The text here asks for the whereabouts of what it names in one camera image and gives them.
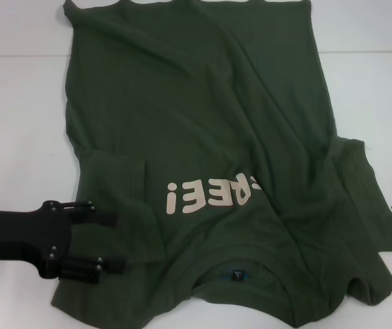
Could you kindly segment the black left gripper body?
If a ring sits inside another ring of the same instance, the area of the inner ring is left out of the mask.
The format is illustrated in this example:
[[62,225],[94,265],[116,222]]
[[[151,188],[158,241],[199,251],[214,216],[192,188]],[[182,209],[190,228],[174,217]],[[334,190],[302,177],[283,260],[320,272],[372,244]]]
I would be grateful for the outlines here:
[[31,212],[0,211],[0,260],[24,261],[49,278],[49,260],[68,256],[71,227],[58,208],[45,201]]

